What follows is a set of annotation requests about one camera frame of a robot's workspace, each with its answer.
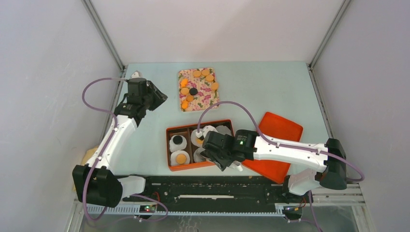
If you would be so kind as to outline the metal tongs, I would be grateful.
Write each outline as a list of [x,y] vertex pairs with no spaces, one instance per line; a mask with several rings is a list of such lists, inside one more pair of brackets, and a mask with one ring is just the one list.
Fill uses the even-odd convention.
[[231,165],[229,166],[229,168],[237,170],[239,172],[243,171],[243,167],[242,167],[241,163],[238,162],[238,161],[232,162]]

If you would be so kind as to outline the orange tin box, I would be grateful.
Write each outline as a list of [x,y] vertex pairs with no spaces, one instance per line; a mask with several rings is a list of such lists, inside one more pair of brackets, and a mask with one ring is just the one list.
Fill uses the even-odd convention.
[[203,139],[196,136],[197,124],[166,129],[167,163],[172,172],[213,166],[202,157]]

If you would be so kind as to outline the black cookie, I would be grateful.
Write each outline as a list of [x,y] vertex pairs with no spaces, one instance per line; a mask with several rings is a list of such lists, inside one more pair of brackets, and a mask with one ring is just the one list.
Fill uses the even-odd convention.
[[184,138],[183,138],[182,136],[180,136],[180,135],[176,135],[176,136],[174,136],[173,139],[172,139],[172,142],[173,142],[175,145],[180,145],[180,144],[183,143],[183,141],[184,141]]
[[198,94],[198,90],[196,89],[196,88],[190,88],[189,89],[189,94],[190,95],[192,95],[192,96],[195,96],[195,95],[197,95]]

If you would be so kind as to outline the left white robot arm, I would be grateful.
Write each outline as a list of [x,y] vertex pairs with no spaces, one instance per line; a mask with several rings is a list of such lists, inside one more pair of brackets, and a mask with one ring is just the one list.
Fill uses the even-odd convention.
[[116,164],[122,150],[140,125],[147,111],[154,111],[167,96],[149,80],[141,77],[126,79],[128,91],[113,111],[111,125],[96,152],[84,165],[76,165],[72,176],[77,197],[83,204],[116,207],[126,197],[135,195],[148,201],[153,188],[137,175],[119,177]]

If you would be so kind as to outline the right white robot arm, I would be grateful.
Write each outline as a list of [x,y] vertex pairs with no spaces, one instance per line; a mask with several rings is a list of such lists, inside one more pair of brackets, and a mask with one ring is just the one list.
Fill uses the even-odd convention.
[[206,133],[200,155],[224,171],[242,170],[245,160],[273,160],[303,165],[305,170],[285,178],[282,198],[294,202],[308,191],[318,187],[332,190],[347,188],[346,154],[337,139],[325,144],[304,144],[281,140],[250,130],[238,130],[234,136],[216,131]]

